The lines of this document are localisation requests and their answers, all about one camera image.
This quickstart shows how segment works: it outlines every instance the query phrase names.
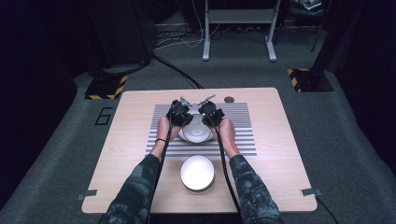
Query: forearm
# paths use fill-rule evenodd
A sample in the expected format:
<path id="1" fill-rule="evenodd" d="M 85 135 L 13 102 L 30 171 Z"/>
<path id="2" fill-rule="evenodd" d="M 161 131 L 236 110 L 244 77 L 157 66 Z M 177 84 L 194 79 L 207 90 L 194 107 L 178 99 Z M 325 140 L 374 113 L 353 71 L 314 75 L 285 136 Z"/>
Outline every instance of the forearm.
<path id="1" fill-rule="evenodd" d="M 236 155 L 230 159 L 230 166 L 244 223 L 283 223 L 270 192 L 248 161 L 243 156 Z"/>
<path id="2" fill-rule="evenodd" d="M 148 154 L 125 180 L 101 223 L 146 223 L 160 161 Z"/>

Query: hand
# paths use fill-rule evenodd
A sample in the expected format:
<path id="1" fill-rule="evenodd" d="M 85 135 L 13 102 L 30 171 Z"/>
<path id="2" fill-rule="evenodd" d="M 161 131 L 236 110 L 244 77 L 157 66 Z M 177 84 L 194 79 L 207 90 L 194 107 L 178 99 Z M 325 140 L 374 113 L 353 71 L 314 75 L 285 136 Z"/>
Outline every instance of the hand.
<path id="1" fill-rule="evenodd" d="M 214 127 L 210 128 L 213 136 L 219 141 L 218 135 Z M 221 136 L 221 142 L 224 147 L 224 151 L 228 158 L 232 158 L 235 155 L 239 155 L 238 146 L 235 143 L 235 127 L 230 119 L 223 119 L 219 125 L 219 133 Z"/>
<path id="2" fill-rule="evenodd" d="M 180 129 L 181 128 L 178 126 L 174 126 L 172 128 L 169 142 L 173 141 L 176 138 Z M 158 125 L 157 125 L 157 139 L 166 140 L 166 136 L 168 135 L 168 130 L 169 130 L 169 119 L 167 117 L 161 117 L 158 120 Z M 163 155 L 163 147 L 164 146 L 165 146 L 164 141 L 162 141 L 162 140 L 157 141 L 154 144 L 154 147 L 152 148 L 152 150 L 150 151 L 150 154 L 153 154 L 158 159 L 160 159 L 161 156 Z"/>

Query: bracelet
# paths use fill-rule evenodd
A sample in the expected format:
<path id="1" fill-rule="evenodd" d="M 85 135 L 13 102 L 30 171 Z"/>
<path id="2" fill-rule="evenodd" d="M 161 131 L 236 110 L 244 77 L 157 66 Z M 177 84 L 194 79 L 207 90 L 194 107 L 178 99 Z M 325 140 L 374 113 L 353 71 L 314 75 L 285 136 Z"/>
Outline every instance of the bracelet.
<path id="1" fill-rule="evenodd" d="M 161 139 L 161 138 L 157 138 L 157 140 L 155 140 L 155 142 L 154 142 L 154 143 L 157 143 L 158 141 L 163 141 L 163 142 L 165 142 L 165 143 L 166 143 L 166 140 L 163 140 L 163 139 Z"/>

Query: gray striped mat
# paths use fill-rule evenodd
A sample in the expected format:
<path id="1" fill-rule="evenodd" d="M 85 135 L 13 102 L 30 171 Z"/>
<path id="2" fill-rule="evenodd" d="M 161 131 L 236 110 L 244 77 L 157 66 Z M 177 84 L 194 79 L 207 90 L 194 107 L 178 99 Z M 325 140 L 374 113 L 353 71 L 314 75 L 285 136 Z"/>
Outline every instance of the gray striped mat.
<path id="1" fill-rule="evenodd" d="M 257 156 L 256 146 L 254 144 L 253 130 L 251 128 L 250 116 L 248 113 L 248 104 L 216 104 L 217 108 L 221 108 L 225 114 L 224 118 L 229 118 L 235 125 L 235 143 L 242 155 L 247 159 L 254 159 Z M 148 135 L 148 144 L 146 154 L 149 154 L 154 145 L 157 134 L 157 122 L 161 116 L 166 115 L 170 105 L 155 105 L 154 114 L 151 121 L 151 127 Z M 198 106 L 192 106 L 191 110 L 197 110 Z M 174 141 L 169 144 L 166 151 L 166 159 L 170 160 L 186 160 L 194 155 L 203 155 L 211 160 L 220 160 L 219 143 L 210 140 L 201 144 L 194 144 L 184 141 L 177 136 Z"/>

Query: table top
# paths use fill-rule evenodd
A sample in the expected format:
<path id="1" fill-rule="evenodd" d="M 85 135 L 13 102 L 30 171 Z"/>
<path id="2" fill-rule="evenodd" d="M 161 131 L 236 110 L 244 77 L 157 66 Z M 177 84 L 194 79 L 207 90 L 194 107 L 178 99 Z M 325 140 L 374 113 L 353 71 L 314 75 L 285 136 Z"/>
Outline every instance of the table top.
<path id="1" fill-rule="evenodd" d="M 216 94 L 211 101 L 223 104 L 226 97 L 246 103 L 257 156 L 247 159 L 269 189 L 280 212 L 310 212 L 317 208 L 304 164 L 296 146 L 279 94 L 274 88 L 204 89 L 170 91 L 126 91 L 108 132 L 102 153 L 82 205 L 85 213 L 105 213 L 125 179 L 146 155 L 155 105 L 171 104 L 180 96 L 192 104 Z M 236 209 L 228 191 L 220 157 L 211 159 L 215 182 L 203 194 L 186 189 L 180 179 L 184 160 L 167 160 L 151 206 L 152 213 L 233 213 Z M 227 162 L 230 181 L 232 172 Z"/>

